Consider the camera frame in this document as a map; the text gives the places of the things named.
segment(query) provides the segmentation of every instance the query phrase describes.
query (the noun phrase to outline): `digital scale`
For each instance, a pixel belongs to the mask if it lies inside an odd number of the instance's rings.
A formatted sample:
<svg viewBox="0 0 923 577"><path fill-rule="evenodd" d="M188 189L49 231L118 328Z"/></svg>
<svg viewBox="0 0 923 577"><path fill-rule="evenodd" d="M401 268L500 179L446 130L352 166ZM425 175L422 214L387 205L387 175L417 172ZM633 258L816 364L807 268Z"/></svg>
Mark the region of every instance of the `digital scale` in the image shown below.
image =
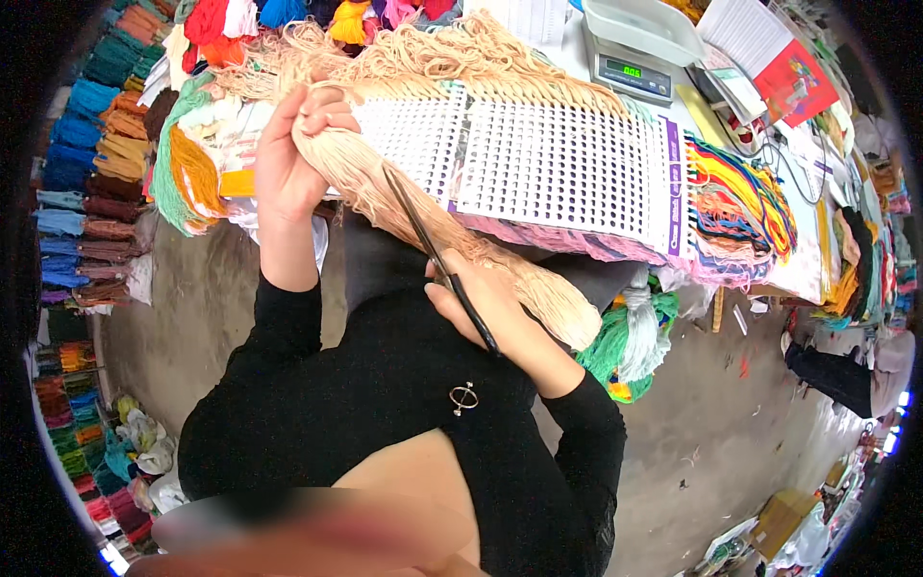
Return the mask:
<svg viewBox="0 0 923 577"><path fill-rule="evenodd" d="M590 77L615 92L639 100L669 106L673 83L665 72L666 62L628 46L603 40L590 32L586 18L581 24Z"/></svg>
<svg viewBox="0 0 923 577"><path fill-rule="evenodd" d="M670 70L705 57L705 44L679 10L656 0L583 0L590 80L669 106Z"/></svg>

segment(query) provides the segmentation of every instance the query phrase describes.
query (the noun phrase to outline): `thread organizer card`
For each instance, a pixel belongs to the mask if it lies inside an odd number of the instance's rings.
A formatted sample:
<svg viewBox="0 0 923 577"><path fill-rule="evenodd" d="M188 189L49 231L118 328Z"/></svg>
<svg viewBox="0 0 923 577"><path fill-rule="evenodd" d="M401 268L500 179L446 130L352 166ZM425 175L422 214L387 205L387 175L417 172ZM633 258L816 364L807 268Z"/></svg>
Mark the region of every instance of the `thread organizer card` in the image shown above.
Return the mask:
<svg viewBox="0 0 923 577"><path fill-rule="evenodd" d="M691 258L687 162L679 128L591 111L474 101L450 210L616 234Z"/></svg>
<svg viewBox="0 0 923 577"><path fill-rule="evenodd" d="M610 114L469 95L371 99L363 137L450 212L615 234L694 258L682 128Z"/></svg>

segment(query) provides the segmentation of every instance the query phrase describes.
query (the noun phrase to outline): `red booklet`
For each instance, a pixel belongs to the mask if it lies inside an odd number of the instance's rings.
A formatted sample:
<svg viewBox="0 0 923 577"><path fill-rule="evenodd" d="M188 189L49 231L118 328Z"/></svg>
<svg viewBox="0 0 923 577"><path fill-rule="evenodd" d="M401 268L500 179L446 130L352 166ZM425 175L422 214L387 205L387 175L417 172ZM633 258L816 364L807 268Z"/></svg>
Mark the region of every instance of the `red booklet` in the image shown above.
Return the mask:
<svg viewBox="0 0 923 577"><path fill-rule="evenodd" d="M798 40L789 42L753 79L769 108L769 121L784 118L791 127L820 114L840 99L833 84Z"/></svg>

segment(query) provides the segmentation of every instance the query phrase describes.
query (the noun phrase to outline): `scissors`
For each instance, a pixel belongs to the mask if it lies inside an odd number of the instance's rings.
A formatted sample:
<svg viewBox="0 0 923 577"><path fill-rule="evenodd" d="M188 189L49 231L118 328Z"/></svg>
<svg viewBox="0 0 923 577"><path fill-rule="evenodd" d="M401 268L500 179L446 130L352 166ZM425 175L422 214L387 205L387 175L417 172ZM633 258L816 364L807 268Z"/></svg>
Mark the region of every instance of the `scissors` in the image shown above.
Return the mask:
<svg viewBox="0 0 923 577"><path fill-rule="evenodd" d="M497 341L494 339L494 335L490 334L490 330L487 328L484 320L477 314L474 305L472 305L468 295L464 292L462 279L459 278L458 274L449 272L449 268L446 267L445 261L442 260L442 257L436 250L436 246L433 245L433 239L426 230L423 220L420 218L419 213L417 213L414 204L410 201L407 191L404 190L404 187L398 179L395 178L390 168L384 167L383 171L385 173L385 179L388 181L388 186L391 187L394 196L397 197L404 212L407 213L407 219L410 220L410 224L414 228L417 238L420 239L420 244L423 245L424 252L426 252L436 265L438 276L443 279L443 283L448 284L451 291L455 293L455 296L459 299L461 307L464 308L464 312L468 315L468 319L471 320L474 328L477 329L477 333L481 335L481 339L484 340L484 344L487 345L487 351L493 356L500 358L503 354L500 352L499 347L497 347Z"/></svg>

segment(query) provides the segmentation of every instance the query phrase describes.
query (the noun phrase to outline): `woman's right hand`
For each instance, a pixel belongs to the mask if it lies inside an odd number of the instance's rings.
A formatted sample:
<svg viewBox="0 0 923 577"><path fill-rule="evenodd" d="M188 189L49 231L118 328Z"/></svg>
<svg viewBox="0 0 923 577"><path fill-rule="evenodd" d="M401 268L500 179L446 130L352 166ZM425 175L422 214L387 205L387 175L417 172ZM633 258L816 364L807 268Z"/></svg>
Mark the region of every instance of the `woman's right hand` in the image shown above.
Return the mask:
<svg viewBox="0 0 923 577"><path fill-rule="evenodd" d="M441 257L449 272L459 275L464 292L494 335L501 353L514 358L523 347L523 341L534 339L539 333L547 338L542 327L522 310L513 287L506 282L501 271L474 265L454 248L443 251ZM426 263L426 277L436 277L436 265L432 260ZM436 311L455 325L461 336L487 348L462 303L450 289L435 282L424 288Z"/></svg>
<svg viewBox="0 0 923 577"><path fill-rule="evenodd" d="M459 275L464 292L494 336L500 352L532 378L539 394L554 399L577 388L583 380L583 367L570 358L538 322L526 315L502 272L474 265L454 248L443 251L441 257L449 273ZM426 263L426 276L436 276L432 261ZM486 349L484 340L451 290L434 282L428 283L425 290L440 315L463 337Z"/></svg>

